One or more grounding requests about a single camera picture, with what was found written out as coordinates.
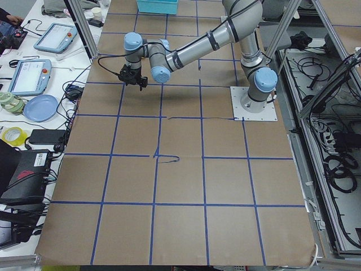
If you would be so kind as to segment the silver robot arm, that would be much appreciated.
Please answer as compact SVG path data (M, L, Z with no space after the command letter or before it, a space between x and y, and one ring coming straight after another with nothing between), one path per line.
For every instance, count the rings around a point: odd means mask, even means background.
M125 84L144 88L148 79L141 74L141 59L147 58L152 78L166 83L171 73L206 56L229 43L241 47L241 67L248 79L249 88L240 99L243 109L260 113L265 109L267 98L275 89L278 76L266 67L264 56L258 46L256 27L262 20L261 1L223 1L227 17L217 27L180 49L171 50L166 40L147 40L139 33L129 32L124 37L126 63L117 75Z

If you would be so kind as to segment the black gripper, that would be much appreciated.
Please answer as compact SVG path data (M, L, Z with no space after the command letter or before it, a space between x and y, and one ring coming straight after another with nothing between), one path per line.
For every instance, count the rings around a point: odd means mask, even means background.
M132 69L130 65L126 64L121 68L118 79L126 85L139 85L140 91L148 85L148 77L141 76L141 68Z

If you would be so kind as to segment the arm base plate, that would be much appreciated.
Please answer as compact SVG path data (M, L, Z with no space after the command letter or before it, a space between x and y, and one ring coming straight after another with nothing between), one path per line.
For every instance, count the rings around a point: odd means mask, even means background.
M248 89L248 87L230 87L234 119L237 121L277 121L272 94L269 94L263 102L255 102L249 98Z

